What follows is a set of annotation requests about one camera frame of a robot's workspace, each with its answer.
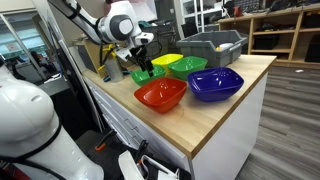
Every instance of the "gray floor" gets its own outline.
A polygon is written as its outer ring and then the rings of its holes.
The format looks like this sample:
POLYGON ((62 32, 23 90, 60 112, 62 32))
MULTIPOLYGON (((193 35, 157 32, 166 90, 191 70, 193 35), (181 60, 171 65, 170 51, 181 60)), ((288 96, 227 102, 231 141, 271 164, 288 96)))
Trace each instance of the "gray floor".
POLYGON ((255 147, 238 180, 320 179, 320 70, 269 73, 255 147))

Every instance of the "white wall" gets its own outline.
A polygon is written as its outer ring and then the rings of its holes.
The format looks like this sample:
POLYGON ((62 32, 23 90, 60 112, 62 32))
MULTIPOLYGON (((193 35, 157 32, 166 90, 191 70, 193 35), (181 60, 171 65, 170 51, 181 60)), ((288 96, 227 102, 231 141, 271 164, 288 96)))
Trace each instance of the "white wall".
POLYGON ((0 0, 0 12, 35 8, 32 0, 0 0))

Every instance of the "table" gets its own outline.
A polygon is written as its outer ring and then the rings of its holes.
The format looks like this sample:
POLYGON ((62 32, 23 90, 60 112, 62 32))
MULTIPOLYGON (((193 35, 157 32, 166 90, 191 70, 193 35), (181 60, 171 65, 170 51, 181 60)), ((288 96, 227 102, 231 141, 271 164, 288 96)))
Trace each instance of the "table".
POLYGON ((139 86, 130 77, 104 83, 90 70, 83 77, 104 119, 124 142, 136 148, 140 139, 147 139, 159 156, 188 170, 194 179, 234 179, 255 144, 267 73, 275 59, 240 56, 228 65, 245 81, 234 96, 204 103, 188 88, 166 114, 152 111, 134 97, 139 86))

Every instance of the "bowl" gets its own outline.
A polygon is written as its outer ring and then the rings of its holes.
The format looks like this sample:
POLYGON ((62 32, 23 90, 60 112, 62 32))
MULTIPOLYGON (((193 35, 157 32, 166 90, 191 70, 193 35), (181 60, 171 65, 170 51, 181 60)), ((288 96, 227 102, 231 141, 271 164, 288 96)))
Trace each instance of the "bowl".
POLYGON ((204 102, 223 101, 243 85, 243 78, 227 67, 211 68, 190 73, 188 83, 195 96, 204 102))
POLYGON ((152 60, 152 64, 162 66, 167 73, 170 73, 168 64, 183 58, 182 54, 166 54, 152 60))
POLYGON ((165 113, 179 103, 186 90, 186 82, 164 77, 142 86, 134 96, 152 110, 165 113))
POLYGON ((153 66, 152 72, 153 76, 150 77, 147 71, 143 72, 141 69, 139 69, 131 73, 131 78, 139 86, 143 86, 150 81, 164 77, 166 75, 166 70, 163 67, 157 65, 153 66))
POLYGON ((188 74, 205 68, 208 60, 189 56, 168 65, 170 71, 179 79, 186 81, 188 74))

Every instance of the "storage bin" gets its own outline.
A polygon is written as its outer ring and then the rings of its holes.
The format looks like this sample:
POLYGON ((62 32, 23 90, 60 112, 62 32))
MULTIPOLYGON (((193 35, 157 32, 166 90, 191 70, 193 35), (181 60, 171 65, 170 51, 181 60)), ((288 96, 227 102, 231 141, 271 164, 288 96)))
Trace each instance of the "storage bin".
POLYGON ((279 34, 255 36, 253 49, 271 50, 278 44, 279 38, 279 34))
POLYGON ((247 43, 246 37, 241 37, 236 30, 203 32, 177 42, 184 56, 197 56, 208 60, 208 67, 226 66, 241 54, 241 47, 247 43), (232 46, 217 51, 216 47, 224 43, 232 46))

